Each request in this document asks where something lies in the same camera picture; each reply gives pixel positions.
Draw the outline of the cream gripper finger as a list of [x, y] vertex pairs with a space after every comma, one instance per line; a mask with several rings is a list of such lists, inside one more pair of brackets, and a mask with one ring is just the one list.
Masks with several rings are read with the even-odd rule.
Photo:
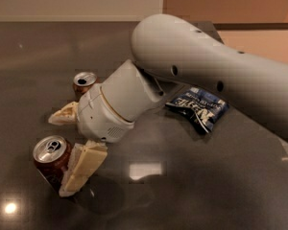
[[107, 155], [108, 147], [105, 143], [88, 140], [84, 145], [75, 144], [68, 161], [68, 170], [63, 175], [59, 195], [68, 197], [77, 193], [102, 165]]
[[66, 106], [64, 106], [62, 109], [52, 114], [49, 117], [48, 122], [56, 126], [76, 124], [77, 123], [77, 108], [78, 108], [77, 102], [69, 103]]

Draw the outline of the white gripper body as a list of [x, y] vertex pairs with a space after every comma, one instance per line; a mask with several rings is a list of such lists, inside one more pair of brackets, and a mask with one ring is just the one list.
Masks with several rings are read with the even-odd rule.
[[77, 127], [89, 140], [116, 143], [133, 129], [134, 122], [120, 117], [104, 97], [102, 84], [95, 83], [78, 102]]

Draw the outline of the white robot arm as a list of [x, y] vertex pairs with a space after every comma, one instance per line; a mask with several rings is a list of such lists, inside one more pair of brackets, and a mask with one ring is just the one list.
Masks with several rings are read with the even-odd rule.
[[105, 160], [107, 145], [186, 84], [218, 96], [288, 142], [288, 64], [229, 48], [168, 14], [142, 20], [131, 48], [132, 59], [49, 120], [77, 125], [87, 140], [72, 151], [61, 196], [77, 193]]

